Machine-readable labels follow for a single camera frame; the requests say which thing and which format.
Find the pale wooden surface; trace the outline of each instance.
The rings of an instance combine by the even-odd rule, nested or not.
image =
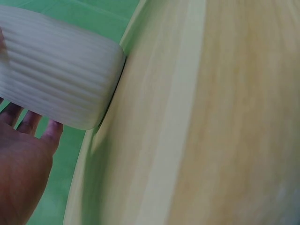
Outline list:
[[[296,225],[300,2],[152,0],[138,10],[65,224]]]

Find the ribbed plastic surface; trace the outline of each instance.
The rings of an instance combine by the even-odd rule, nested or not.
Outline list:
[[[15,7],[0,6],[0,27],[2,98],[77,129],[101,121],[125,62],[117,43]]]

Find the green tile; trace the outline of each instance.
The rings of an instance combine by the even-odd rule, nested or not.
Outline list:
[[[98,10],[130,19],[139,0],[76,0]]]
[[[116,42],[122,38],[129,22],[127,19],[102,13],[76,2],[57,2],[44,14],[91,30]]]

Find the edge of wooden board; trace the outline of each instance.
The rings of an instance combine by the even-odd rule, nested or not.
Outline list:
[[[192,111],[205,4],[140,1],[121,41],[129,55],[108,115],[99,131],[86,132],[64,224],[165,224]],[[103,142],[110,143],[99,149]],[[97,162],[96,152],[109,156]],[[104,161],[99,176],[87,173]],[[94,205],[95,212],[84,209]]]

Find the green floor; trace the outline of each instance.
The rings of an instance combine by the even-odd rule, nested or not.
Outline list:
[[[0,0],[0,4],[36,11],[119,42],[139,0]],[[47,125],[43,119],[37,136]],[[50,180],[28,225],[61,225],[84,132],[65,127],[54,156]]]

